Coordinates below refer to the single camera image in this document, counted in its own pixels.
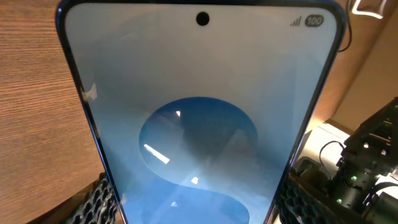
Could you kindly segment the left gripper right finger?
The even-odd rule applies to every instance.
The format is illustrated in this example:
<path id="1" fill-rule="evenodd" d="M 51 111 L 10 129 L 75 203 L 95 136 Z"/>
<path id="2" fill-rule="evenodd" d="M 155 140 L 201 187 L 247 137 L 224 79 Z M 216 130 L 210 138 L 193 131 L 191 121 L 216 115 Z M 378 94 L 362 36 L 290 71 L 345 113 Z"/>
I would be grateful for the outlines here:
<path id="1" fill-rule="evenodd" d="M 366 224 L 356 212 L 324 196 L 320 191 L 289 174 L 276 203 L 281 223 Z"/>

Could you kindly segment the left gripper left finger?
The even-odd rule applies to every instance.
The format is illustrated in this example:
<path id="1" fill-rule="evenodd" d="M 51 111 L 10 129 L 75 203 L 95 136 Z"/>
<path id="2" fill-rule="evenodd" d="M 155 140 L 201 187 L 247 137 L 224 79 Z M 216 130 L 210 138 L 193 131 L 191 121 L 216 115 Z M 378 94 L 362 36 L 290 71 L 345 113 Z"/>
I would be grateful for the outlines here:
<path id="1" fill-rule="evenodd" d="M 118 206 L 107 175 L 100 173 L 84 201 L 63 221 L 65 224 L 115 224 Z"/>

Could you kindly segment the blue Samsung Galaxy smartphone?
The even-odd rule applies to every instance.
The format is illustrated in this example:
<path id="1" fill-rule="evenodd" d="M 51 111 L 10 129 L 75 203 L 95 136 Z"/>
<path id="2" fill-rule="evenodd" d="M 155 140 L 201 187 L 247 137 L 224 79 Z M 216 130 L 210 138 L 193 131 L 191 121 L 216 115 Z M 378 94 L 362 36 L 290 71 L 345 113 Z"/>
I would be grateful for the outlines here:
<path id="1" fill-rule="evenodd" d="M 61 1 L 124 223 L 263 223 L 340 47 L 335 1 Z"/>

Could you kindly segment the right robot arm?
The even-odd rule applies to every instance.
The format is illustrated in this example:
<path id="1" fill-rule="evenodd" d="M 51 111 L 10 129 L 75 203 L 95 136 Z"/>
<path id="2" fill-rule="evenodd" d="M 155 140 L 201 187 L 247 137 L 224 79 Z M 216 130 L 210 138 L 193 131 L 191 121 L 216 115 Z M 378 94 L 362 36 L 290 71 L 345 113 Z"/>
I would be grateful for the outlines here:
<path id="1" fill-rule="evenodd" d="M 397 223 L 397 187 L 379 178 L 397 170 L 397 100 L 364 121 L 341 144 L 337 171 L 303 158 L 277 204 L 282 223 Z"/>

